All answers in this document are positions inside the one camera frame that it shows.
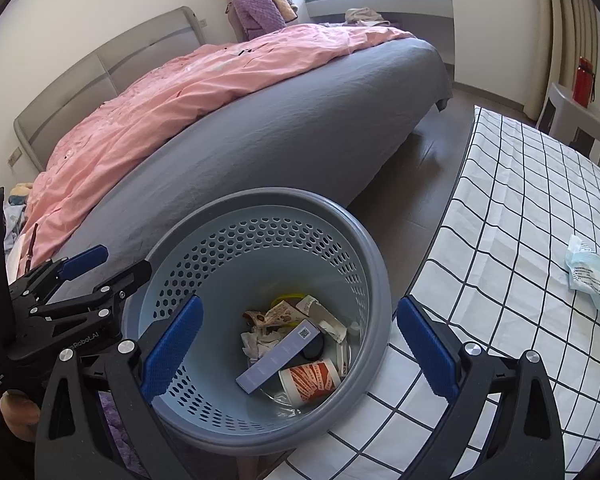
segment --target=pink blanket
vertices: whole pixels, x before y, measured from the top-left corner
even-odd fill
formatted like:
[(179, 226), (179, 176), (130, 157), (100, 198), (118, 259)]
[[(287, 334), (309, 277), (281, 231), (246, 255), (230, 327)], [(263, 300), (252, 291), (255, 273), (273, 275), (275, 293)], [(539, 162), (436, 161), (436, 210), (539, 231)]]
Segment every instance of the pink blanket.
[(335, 57), (410, 37), (389, 27), (295, 25), (246, 43), (203, 45), (152, 70), (58, 142), (29, 195), (23, 252), (38, 224), (32, 264), (51, 257), (129, 171), (205, 114)]

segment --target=gray headboard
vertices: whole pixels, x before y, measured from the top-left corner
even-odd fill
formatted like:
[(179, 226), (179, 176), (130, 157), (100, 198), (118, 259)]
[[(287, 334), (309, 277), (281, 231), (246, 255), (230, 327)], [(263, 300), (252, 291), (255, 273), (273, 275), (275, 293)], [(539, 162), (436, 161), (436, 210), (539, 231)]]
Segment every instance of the gray headboard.
[(103, 102), (147, 72), (205, 43), (189, 7), (156, 16), (107, 41), (46, 87), (13, 121), (33, 164), (44, 171), (58, 141)]

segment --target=gray stool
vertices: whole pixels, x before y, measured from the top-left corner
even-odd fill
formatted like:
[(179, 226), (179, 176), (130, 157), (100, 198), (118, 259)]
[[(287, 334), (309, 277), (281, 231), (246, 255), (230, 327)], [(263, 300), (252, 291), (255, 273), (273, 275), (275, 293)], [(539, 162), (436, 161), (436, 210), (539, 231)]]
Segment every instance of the gray stool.
[(551, 83), (537, 128), (589, 158), (594, 140), (600, 141), (600, 114), (574, 101), (567, 87)]

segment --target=orange and white paper cup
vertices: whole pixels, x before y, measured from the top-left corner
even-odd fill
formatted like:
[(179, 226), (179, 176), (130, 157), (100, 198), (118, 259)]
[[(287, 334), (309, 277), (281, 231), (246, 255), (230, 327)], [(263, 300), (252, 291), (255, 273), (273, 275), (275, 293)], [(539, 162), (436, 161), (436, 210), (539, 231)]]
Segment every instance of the orange and white paper cup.
[(330, 395), (341, 382), (330, 359), (280, 370), (278, 375), (294, 408)]

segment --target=white tablecloth with black grid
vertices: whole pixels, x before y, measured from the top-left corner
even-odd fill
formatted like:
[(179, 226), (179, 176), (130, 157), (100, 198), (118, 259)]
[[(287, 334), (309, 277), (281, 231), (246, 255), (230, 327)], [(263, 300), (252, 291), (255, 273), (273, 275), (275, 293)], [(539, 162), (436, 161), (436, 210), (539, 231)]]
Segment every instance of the white tablecloth with black grid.
[[(458, 186), (411, 291), (463, 342), (515, 358), (529, 348), (540, 352), (560, 415), (567, 479), (600, 446), (600, 313), (568, 287), (564, 257), (574, 232), (600, 254), (600, 169), (535, 129), (476, 108)], [(485, 403), (454, 474), (474, 465), (497, 402), (495, 395)], [(394, 321), (368, 394), (267, 479), (395, 480), (446, 406)]]

